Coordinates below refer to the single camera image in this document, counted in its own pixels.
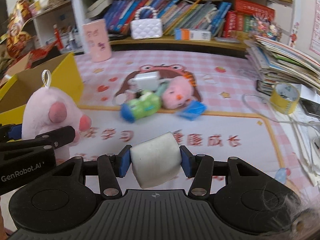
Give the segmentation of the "white quilted pearl purse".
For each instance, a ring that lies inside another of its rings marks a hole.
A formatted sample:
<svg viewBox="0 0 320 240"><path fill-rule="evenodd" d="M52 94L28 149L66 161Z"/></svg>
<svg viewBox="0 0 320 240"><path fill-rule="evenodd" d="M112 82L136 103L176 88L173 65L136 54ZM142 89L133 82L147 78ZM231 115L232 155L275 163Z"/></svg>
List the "white quilted pearl purse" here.
<svg viewBox="0 0 320 240"><path fill-rule="evenodd" d="M152 18L140 19L140 13L148 10ZM143 6L135 13L135 18L130 23L131 37L133 40L153 39L163 36L162 20L158 18L157 11L151 6Z"/></svg>

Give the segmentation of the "green plush toy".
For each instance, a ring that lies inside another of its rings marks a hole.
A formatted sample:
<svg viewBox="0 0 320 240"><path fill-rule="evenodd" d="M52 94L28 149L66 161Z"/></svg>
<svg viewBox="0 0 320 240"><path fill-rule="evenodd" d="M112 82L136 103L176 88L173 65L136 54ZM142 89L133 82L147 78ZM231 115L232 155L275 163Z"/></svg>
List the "green plush toy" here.
<svg viewBox="0 0 320 240"><path fill-rule="evenodd" d="M161 97L149 90L143 90L139 98L132 99L121 105L120 116L133 123L141 118L157 113L161 106Z"/></svg>

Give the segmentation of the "orange white small box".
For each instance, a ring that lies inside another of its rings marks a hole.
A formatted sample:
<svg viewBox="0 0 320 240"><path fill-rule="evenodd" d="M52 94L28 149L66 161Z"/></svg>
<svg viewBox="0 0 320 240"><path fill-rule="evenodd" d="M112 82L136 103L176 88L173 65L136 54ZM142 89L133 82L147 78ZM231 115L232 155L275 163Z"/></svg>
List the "orange white small box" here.
<svg viewBox="0 0 320 240"><path fill-rule="evenodd" d="M210 41L211 32L202 29L175 29L175 40Z"/></svg>

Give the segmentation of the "white charger block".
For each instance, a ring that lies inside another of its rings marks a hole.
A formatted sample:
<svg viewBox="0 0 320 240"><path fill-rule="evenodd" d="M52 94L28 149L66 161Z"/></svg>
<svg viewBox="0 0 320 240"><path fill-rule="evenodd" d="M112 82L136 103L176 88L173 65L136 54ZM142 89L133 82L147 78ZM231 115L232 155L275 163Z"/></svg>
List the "white charger block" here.
<svg viewBox="0 0 320 240"><path fill-rule="evenodd" d="M137 74L131 81L131 85L137 90L156 91L159 87L160 74L159 72L149 72Z"/></svg>

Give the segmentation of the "pink cylindrical cup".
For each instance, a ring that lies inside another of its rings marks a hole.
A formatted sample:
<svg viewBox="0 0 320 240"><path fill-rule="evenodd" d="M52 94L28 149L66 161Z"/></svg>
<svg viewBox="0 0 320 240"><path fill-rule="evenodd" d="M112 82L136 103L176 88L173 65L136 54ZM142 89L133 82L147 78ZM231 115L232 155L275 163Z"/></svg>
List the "pink cylindrical cup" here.
<svg viewBox="0 0 320 240"><path fill-rule="evenodd" d="M92 61L103 62L110 59L112 50L105 20L102 18L83 24L82 28Z"/></svg>

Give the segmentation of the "blue packet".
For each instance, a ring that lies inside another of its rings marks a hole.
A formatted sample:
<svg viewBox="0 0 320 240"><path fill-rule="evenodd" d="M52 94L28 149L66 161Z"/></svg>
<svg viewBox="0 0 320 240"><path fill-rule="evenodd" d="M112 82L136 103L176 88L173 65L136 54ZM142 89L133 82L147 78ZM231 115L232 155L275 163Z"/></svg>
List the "blue packet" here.
<svg viewBox="0 0 320 240"><path fill-rule="evenodd" d="M178 111L176 114L182 118L193 121L201 116L207 107L199 101L191 101L189 105L182 110Z"/></svg>

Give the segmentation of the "white foam block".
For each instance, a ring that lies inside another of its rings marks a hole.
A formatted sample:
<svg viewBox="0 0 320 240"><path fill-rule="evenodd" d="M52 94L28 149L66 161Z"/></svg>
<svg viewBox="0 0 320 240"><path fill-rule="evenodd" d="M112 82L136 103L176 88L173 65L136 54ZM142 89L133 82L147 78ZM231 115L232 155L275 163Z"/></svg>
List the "white foam block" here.
<svg viewBox="0 0 320 240"><path fill-rule="evenodd" d="M180 147L171 132L132 147L130 157L133 174L143 189L166 183L181 169Z"/></svg>

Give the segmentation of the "pink pig plush toy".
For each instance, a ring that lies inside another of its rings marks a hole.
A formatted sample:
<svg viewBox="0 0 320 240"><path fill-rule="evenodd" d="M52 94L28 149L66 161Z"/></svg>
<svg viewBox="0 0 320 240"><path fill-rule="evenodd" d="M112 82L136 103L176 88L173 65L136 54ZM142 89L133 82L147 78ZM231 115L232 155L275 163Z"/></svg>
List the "pink pig plush toy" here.
<svg viewBox="0 0 320 240"><path fill-rule="evenodd" d="M92 120L75 104L74 100L62 90L52 87L51 72L42 72L44 87L39 88L29 98L22 121L22 139L34 139L37 135L55 129L72 126L75 130L74 140L55 150L58 164L70 158L69 148L78 144L80 133L88 131Z"/></svg>

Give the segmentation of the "yellow cardboard box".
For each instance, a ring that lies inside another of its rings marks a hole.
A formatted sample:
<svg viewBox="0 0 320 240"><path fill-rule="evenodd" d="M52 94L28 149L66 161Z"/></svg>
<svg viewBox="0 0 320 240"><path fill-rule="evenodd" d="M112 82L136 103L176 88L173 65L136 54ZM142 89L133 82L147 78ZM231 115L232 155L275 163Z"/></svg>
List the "yellow cardboard box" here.
<svg viewBox="0 0 320 240"><path fill-rule="evenodd" d="M43 87L42 72L51 72L53 87L67 93L79 102L84 84L78 72L73 53L62 54L33 69L15 74L1 88L1 124L20 124L25 105L33 92Z"/></svg>

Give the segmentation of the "stack of magazines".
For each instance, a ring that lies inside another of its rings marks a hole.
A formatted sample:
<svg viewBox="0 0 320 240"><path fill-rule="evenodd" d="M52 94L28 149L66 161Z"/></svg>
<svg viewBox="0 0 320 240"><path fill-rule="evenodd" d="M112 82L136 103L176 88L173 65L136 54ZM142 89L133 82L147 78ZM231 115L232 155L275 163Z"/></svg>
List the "stack of magazines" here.
<svg viewBox="0 0 320 240"><path fill-rule="evenodd" d="M257 91L270 95L276 83L302 84L319 93L319 62L300 50L255 35L246 40L247 59L258 74Z"/></svg>

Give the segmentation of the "pink round chick plush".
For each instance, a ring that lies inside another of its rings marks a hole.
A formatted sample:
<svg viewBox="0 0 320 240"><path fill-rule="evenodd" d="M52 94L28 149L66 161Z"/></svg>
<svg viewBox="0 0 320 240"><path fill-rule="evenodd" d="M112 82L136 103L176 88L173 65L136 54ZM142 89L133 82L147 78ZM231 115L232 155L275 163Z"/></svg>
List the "pink round chick plush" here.
<svg viewBox="0 0 320 240"><path fill-rule="evenodd" d="M162 103L165 109L177 109L190 100L194 93L191 82L183 76L170 80L168 87L162 94Z"/></svg>

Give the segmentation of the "yellow tape roll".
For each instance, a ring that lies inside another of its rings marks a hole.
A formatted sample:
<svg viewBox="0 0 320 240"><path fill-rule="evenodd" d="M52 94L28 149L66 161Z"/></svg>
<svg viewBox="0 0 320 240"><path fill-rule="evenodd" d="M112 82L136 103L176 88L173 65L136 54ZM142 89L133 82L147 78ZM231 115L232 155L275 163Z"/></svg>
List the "yellow tape roll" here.
<svg viewBox="0 0 320 240"><path fill-rule="evenodd" d="M273 86L270 97L272 107L279 113L292 114L300 99L299 90L293 85L285 82L278 82Z"/></svg>

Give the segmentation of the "wooden bookshelf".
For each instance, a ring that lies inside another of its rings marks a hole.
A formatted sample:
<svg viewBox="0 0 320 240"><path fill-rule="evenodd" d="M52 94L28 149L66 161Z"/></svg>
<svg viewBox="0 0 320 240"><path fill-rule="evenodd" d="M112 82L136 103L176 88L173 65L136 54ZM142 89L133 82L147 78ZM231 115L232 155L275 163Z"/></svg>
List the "wooden bookshelf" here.
<svg viewBox="0 0 320 240"><path fill-rule="evenodd" d="M296 8L294 0L72 0L74 17L85 52L89 52L83 24L104 19L113 48L128 50L213 48L222 53L242 53L249 37L249 20L274 22L278 13L272 4ZM156 9L163 36L133 40L130 23L143 6ZM175 40L175 29L211 32L210 41Z"/></svg>

